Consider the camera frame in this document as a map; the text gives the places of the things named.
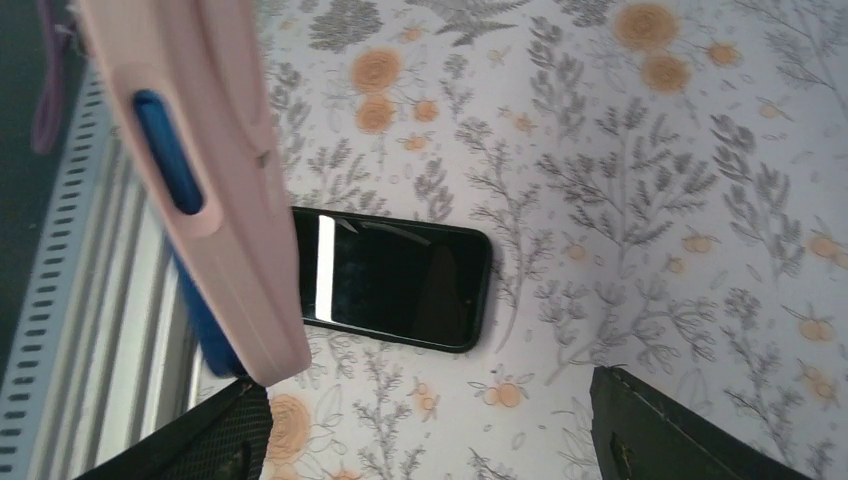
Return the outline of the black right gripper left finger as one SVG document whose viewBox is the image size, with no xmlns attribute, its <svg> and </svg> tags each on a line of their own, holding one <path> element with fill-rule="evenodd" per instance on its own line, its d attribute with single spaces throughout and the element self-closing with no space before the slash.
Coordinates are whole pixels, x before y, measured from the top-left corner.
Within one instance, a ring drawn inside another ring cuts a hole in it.
<svg viewBox="0 0 848 480">
<path fill-rule="evenodd" d="M 238 379 L 82 480 L 258 480 L 273 426 L 264 387 Z"/>
</svg>

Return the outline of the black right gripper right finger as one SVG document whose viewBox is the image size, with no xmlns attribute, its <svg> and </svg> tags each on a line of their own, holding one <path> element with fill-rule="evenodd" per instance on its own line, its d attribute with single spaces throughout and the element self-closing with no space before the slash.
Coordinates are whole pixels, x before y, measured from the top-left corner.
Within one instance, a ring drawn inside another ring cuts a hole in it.
<svg viewBox="0 0 848 480">
<path fill-rule="evenodd" d="M 804 480 L 619 367 L 596 367 L 591 435 L 601 477 Z"/>
</svg>

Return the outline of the pink phone case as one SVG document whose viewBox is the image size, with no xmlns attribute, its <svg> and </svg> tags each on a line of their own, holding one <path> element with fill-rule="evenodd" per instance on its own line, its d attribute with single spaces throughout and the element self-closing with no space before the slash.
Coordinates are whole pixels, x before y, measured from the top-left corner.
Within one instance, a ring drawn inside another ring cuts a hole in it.
<svg viewBox="0 0 848 480">
<path fill-rule="evenodd" d="M 123 143 L 170 240 L 247 374 L 305 370 L 292 209 L 249 1 L 81 1 L 82 32 Z M 140 119 L 156 95 L 202 202 L 177 202 Z"/>
</svg>

